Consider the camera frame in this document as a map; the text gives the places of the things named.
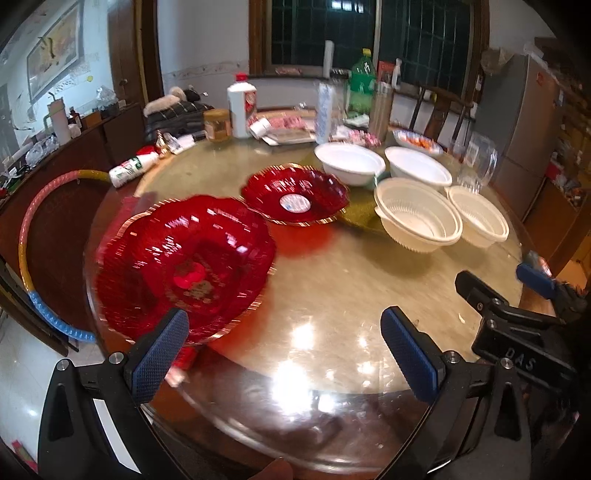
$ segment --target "wooden table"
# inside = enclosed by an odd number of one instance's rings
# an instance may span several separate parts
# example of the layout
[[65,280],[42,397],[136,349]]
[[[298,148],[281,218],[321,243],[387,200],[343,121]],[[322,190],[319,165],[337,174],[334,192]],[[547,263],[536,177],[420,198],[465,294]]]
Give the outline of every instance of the wooden table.
[[[237,196],[248,176],[266,166],[317,165],[312,150],[272,150],[254,140],[201,142],[153,174],[142,191],[153,192],[149,203],[200,193]],[[452,174],[459,167],[451,157],[441,162]],[[86,248],[89,301],[105,354],[130,345],[102,321],[93,290],[95,250],[134,189],[107,194]],[[270,224],[278,254],[261,306],[200,348],[178,389],[161,387],[150,405],[157,423],[188,444],[253,468],[282,456],[299,478],[374,478],[427,407],[414,398],[381,338],[383,309],[399,305],[442,350],[468,360],[476,359],[470,345],[479,316],[454,290],[459,271],[471,270],[513,305],[547,311],[548,304],[515,278],[527,234],[493,191],[484,194],[511,229],[504,244],[487,250],[460,240],[421,255],[340,222]]]

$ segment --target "white bowl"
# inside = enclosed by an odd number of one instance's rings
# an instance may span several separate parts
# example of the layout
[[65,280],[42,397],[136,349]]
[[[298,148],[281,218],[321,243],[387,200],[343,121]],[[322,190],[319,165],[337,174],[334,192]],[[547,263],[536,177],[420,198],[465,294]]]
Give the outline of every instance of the white bowl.
[[389,147],[385,154],[393,176],[422,181],[434,189],[452,184],[452,174],[447,168],[424,153],[404,147]]
[[464,240],[479,248],[488,248],[496,242],[507,240],[507,220],[486,198],[461,186],[451,187],[446,193],[462,216]]
[[325,143],[314,149],[324,171],[345,185],[367,185],[386,170],[386,162],[377,153],[358,145]]
[[[426,155],[429,155],[430,157],[433,157],[433,158],[438,157],[439,155],[441,155],[443,153],[443,149],[441,148],[441,145],[439,145],[437,142],[434,142],[430,138],[427,138],[427,137],[420,135],[416,132],[410,132],[408,130],[397,129],[397,130],[394,130],[392,132],[392,134],[394,135],[394,139],[396,140],[396,142],[401,147],[410,148],[411,150],[416,150],[418,152],[425,153]],[[412,139],[414,139],[414,140],[421,139],[421,140],[427,141],[430,146],[429,146],[429,148],[419,147],[418,145],[416,145],[415,143],[410,141]]]
[[388,234],[416,252],[453,245],[462,235],[462,219],[443,195],[409,179],[386,179],[374,191],[376,213]]

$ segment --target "wooden chair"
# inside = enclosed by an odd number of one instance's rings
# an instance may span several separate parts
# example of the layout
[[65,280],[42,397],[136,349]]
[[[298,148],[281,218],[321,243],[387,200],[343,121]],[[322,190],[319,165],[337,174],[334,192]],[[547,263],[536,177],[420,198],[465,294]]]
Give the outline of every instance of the wooden chair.
[[425,91],[431,91],[437,95],[437,100],[435,101],[435,105],[433,106],[433,113],[431,114],[431,118],[429,119],[427,126],[425,127],[425,131],[423,135],[428,137],[435,142],[439,138],[439,134],[441,133],[441,129],[443,129],[443,125],[445,124],[445,120],[447,119],[447,114],[449,113],[449,109],[452,105],[452,102],[457,103],[462,107],[462,112],[460,113],[456,127],[453,131],[452,135],[452,142],[455,142],[457,136],[460,133],[460,129],[462,127],[462,122],[464,121],[464,117],[466,116],[466,111],[469,111],[472,108],[472,103],[468,103],[457,95],[452,92],[448,92],[439,87],[429,87],[424,85],[419,85],[419,94],[417,99],[417,104],[414,108],[413,118],[410,121],[410,130],[414,130],[414,125],[417,122],[417,117],[419,110],[421,109],[421,104],[423,103],[423,97],[425,95]]

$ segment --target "red glass bowl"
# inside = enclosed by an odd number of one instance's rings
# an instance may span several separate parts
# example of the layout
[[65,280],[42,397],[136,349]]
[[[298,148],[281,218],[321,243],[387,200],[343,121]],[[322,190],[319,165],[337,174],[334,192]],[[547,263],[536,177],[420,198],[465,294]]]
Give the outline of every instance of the red glass bowl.
[[271,222],[329,223],[349,204],[349,190],[334,175],[296,164],[255,173],[242,188],[246,204]]
[[109,327],[132,340],[178,307],[188,345],[218,338],[258,297],[275,242],[264,218],[236,199],[168,200],[136,215],[105,249],[96,292]]

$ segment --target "glass cup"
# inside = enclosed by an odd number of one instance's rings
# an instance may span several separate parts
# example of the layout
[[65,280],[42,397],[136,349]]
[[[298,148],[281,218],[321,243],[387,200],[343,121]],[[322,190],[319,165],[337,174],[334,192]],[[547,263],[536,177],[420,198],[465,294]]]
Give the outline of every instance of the glass cup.
[[466,146],[459,139],[457,139],[455,142],[451,141],[447,148],[447,153],[455,158],[458,162],[462,163],[464,160],[464,153],[466,153]]
[[458,185],[479,193],[490,182],[496,167],[496,148],[490,138],[474,133],[464,153],[464,161],[457,176]]

